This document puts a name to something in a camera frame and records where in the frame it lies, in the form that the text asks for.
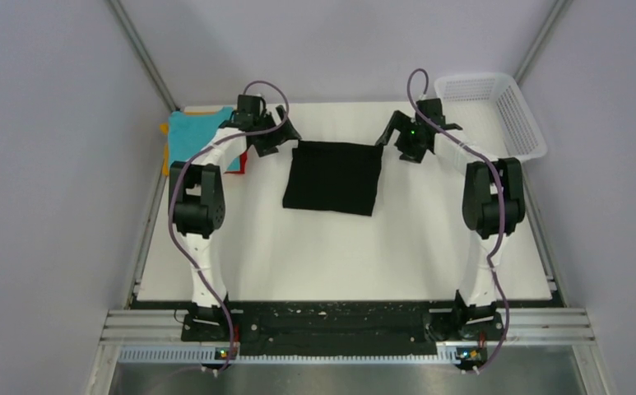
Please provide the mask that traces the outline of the black t-shirt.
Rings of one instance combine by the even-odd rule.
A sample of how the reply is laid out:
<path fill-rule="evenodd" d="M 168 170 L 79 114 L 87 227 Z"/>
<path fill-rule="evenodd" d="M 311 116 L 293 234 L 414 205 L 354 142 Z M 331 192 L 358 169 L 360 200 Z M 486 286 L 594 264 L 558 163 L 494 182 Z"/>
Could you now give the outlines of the black t-shirt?
<path fill-rule="evenodd" d="M 282 206 L 372 216 L 382 163 L 380 145 L 300 141 Z"/>

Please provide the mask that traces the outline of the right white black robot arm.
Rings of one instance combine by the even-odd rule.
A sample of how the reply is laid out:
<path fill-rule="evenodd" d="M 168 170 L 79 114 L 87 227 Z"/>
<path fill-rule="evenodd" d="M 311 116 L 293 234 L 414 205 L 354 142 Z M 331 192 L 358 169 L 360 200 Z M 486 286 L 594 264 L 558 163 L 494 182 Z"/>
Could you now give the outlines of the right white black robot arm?
<path fill-rule="evenodd" d="M 462 219 L 471 242 L 451 327 L 458 337 L 472 339 L 506 299 L 497 271 L 506 238 L 526 216 L 521 162 L 474 143 L 462 126 L 447 122 L 439 99 L 417 100 L 414 109 L 412 116 L 394 111 L 377 143 L 386 146 L 397 132 L 401 160 L 420 163 L 430 152 L 464 178 Z"/>

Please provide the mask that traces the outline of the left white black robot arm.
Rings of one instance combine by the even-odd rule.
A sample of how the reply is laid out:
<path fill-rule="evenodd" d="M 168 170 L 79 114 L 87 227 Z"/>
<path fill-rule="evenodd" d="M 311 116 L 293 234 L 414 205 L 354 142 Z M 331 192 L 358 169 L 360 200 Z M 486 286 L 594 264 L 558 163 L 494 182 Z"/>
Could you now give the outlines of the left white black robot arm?
<path fill-rule="evenodd" d="M 223 178 L 231 163 L 251 147 L 271 155 L 300 135 L 291 126 L 288 103 L 274 110 L 260 95 L 241 94 L 229 119 L 211 140 L 169 172 L 168 231 L 188 260 L 193 282 L 191 315 L 213 340 L 229 336 L 233 319 L 226 302 L 227 287 L 213 242 L 226 217 Z"/>

